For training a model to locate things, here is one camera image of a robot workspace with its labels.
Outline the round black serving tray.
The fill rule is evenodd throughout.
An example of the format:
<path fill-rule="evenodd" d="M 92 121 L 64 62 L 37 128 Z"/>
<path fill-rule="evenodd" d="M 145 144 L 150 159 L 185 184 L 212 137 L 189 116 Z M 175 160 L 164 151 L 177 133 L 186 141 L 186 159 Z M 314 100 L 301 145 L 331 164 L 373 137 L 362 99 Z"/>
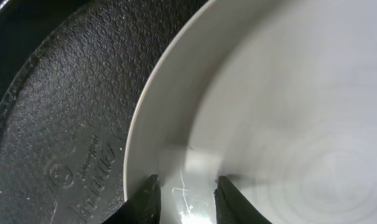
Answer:
<path fill-rule="evenodd" d="M 129 125 L 202 1 L 0 1 L 0 223 L 102 223 Z"/>

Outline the grey round plate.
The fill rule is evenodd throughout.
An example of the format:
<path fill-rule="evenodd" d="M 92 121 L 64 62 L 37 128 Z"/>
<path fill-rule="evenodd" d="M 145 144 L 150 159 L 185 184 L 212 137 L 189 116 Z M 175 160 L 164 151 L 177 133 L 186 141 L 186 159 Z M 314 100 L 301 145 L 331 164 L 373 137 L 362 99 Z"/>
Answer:
<path fill-rule="evenodd" d="M 129 130 L 124 188 L 162 223 L 215 223 L 227 177 L 271 223 L 377 223 L 377 0 L 210 1 Z"/>

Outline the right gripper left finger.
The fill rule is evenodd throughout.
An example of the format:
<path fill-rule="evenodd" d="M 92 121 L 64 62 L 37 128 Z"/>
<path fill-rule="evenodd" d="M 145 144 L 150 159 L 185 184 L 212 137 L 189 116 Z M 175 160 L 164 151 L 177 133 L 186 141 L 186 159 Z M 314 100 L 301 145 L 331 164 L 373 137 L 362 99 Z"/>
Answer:
<path fill-rule="evenodd" d="M 159 176 L 152 174 L 112 216 L 102 224 L 159 224 L 161 188 Z"/>

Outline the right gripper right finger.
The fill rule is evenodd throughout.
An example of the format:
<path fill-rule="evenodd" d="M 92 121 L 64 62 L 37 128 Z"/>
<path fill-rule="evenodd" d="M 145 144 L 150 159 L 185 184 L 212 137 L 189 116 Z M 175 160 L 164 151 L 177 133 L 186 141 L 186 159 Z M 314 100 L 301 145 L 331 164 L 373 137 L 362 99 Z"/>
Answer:
<path fill-rule="evenodd" d="M 214 198 L 217 224 L 272 224 L 226 176 L 219 176 Z"/>

